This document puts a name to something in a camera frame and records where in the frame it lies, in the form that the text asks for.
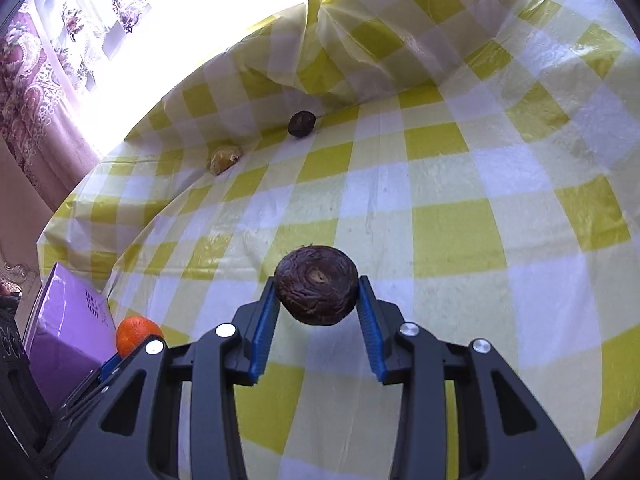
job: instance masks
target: orange fruit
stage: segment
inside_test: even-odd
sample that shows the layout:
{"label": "orange fruit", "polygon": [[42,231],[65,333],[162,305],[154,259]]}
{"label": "orange fruit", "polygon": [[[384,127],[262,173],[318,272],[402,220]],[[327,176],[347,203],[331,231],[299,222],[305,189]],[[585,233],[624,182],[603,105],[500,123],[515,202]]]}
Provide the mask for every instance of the orange fruit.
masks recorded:
{"label": "orange fruit", "polygon": [[142,316],[127,317],[116,331],[116,348],[123,359],[150,335],[164,338],[162,330],[150,319]]}

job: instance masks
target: checkered tablecloth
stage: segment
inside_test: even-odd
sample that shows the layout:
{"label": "checkered tablecloth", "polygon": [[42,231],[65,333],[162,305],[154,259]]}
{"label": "checkered tablecloth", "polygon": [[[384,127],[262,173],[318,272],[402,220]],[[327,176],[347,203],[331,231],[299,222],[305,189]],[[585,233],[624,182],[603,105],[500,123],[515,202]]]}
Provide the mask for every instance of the checkered tablecloth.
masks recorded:
{"label": "checkered tablecloth", "polygon": [[[181,344],[287,252],[335,246],[438,338],[490,339],[591,475],[640,406],[639,82],[612,0],[308,0],[138,123],[45,229],[41,274],[59,260]],[[245,154],[213,176],[228,142]],[[399,400],[355,313],[283,310],[237,390],[250,477],[387,478]]]}

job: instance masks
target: dark purple fruit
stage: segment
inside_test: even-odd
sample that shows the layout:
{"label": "dark purple fruit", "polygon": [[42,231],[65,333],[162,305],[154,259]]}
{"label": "dark purple fruit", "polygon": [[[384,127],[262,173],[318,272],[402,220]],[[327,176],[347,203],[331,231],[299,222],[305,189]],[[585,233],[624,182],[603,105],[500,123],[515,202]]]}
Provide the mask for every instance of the dark purple fruit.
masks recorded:
{"label": "dark purple fruit", "polygon": [[276,295],[308,325],[335,325],[358,299],[358,269],[338,249],[311,245],[287,254],[276,267]]}
{"label": "dark purple fruit", "polygon": [[311,112],[302,110],[289,120],[287,131],[294,137],[302,138],[308,136],[316,125],[316,116]]}

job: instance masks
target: silver screw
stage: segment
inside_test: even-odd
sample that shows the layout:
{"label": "silver screw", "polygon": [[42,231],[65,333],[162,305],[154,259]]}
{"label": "silver screw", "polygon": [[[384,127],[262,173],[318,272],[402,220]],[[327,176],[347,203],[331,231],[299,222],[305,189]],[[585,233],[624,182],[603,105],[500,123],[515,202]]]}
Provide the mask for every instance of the silver screw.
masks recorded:
{"label": "silver screw", "polygon": [[231,337],[236,333],[236,327],[231,323],[223,323],[216,327],[216,335],[218,337]]}
{"label": "silver screw", "polygon": [[164,343],[159,339],[149,341],[145,346],[145,351],[149,355],[159,354],[164,349]]}
{"label": "silver screw", "polygon": [[486,339],[476,339],[473,344],[474,350],[480,354],[488,354],[491,350],[491,343]]}
{"label": "silver screw", "polygon": [[400,333],[402,335],[413,337],[418,335],[418,332],[420,332],[420,327],[415,323],[402,323],[402,325],[400,325]]}

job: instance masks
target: lace curtain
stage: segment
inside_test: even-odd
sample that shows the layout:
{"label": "lace curtain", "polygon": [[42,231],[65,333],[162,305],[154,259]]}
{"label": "lace curtain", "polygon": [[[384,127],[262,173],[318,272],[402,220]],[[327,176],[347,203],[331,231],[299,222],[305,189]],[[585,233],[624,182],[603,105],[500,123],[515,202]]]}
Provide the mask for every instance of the lace curtain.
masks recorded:
{"label": "lace curtain", "polygon": [[52,210],[98,161],[83,97],[158,1],[26,0],[0,37],[0,133]]}

